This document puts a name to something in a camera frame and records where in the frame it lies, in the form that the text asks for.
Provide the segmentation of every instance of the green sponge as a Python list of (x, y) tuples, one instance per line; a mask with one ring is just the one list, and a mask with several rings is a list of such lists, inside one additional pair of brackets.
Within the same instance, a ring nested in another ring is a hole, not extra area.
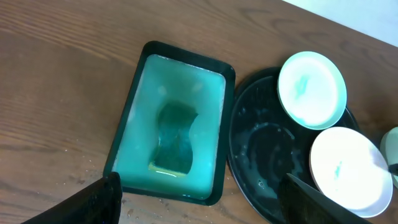
[(177, 101), (161, 109), (157, 119), (159, 145), (149, 169), (174, 176), (189, 173), (193, 160), (189, 130), (197, 116), (194, 108)]

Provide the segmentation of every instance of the white plate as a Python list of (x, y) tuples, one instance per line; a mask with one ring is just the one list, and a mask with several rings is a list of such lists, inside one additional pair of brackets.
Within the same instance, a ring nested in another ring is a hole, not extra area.
[(279, 100), (298, 124), (315, 130), (332, 127), (343, 115), (347, 91), (336, 65), (315, 52), (291, 56), (278, 78)]
[(311, 148), (310, 170), (319, 190), (363, 218), (382, 213), (390, 204), (392, 178), (383, 169), (387, 163), (377, 147), (352, 129), (324, 130)]

